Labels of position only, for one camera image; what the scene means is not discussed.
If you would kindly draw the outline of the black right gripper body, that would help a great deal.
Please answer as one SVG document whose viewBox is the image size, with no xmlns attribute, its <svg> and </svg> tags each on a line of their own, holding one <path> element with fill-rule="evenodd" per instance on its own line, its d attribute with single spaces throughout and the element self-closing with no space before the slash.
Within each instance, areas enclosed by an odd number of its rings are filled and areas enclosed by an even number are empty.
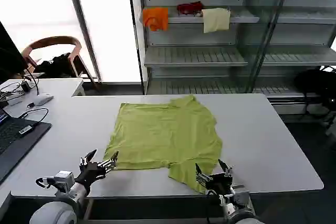
<svg viewBox="0 0 336 224">
<path fill-rule="evenodd" d="M 231 186 L 233 183 L 233 177 L 231 174 L 213 174 L 209 176 L 211 180 L 206 182 L 206 189 L 213 190 L 219 195 L 231 194 Z"/>
</svg>

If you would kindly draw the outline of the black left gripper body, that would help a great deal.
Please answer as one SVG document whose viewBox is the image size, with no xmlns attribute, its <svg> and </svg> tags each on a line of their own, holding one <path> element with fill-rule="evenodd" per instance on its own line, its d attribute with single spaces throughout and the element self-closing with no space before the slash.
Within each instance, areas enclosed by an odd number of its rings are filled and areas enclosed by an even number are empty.
<svg viewBox="0 0 336 224">
<path fill-rule="evenodd" d="M 90 189 L 91 185 L 105 178 L 105 168 L 97 162 L 90 162 L 87 165 L 80 165 L 80 174 L 75 178 L 75 182 L 83 185 L 85 189 Z"/>
</svg>

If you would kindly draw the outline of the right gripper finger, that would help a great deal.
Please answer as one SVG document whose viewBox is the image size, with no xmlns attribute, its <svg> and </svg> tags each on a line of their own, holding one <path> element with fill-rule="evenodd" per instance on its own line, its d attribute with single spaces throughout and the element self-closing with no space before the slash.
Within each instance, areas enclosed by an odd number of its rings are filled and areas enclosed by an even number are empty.
<svg viewBox="0 0 336 224">
<path fill-rule="evenodd" d="M 229 167 L 225 162 L 223 162 L 222 160 L 218 159 L 218 163 L 224 173 L 225 177 L 231 177 L 231 167 Z"/>
<path fill-rule="evenodd" d="M 195 169 L 196 169 L 196 181 L 201 184 L 201 185 L 206 185 L 209 182 L 212 182 L 213 179 L 205 174 L 202 173 L 199 165 L 196 163 L 195 164 Z"/>
</svg>

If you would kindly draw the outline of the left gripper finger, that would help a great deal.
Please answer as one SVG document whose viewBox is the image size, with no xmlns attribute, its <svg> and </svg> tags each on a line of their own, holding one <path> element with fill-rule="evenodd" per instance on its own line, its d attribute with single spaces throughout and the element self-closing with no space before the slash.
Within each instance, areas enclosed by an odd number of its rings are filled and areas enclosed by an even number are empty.
<svg viewBox="0 0 336 224">
<path fill-rule="evenodd" d="M 91 160 L 93 159 L 93 157 L 95 156 L 97 150 L 93 150 L 91 152 L 89 152 L 85 157 L 81 157 L 80 158 L 80 167 L 85 167 L 87 166 L 89 163 L 91 163 Z"/>
<path fill-rule="evenodd" d="M 117 159 L 118 159 L 119 151 L 116 151 L 111 158 L 107 159 L 106 161 L 98 163 L 97 167 L 99 171 L 104 173 L 109 173 L 110 171 L 114 170 L 117 166 Z"/>
</svg>

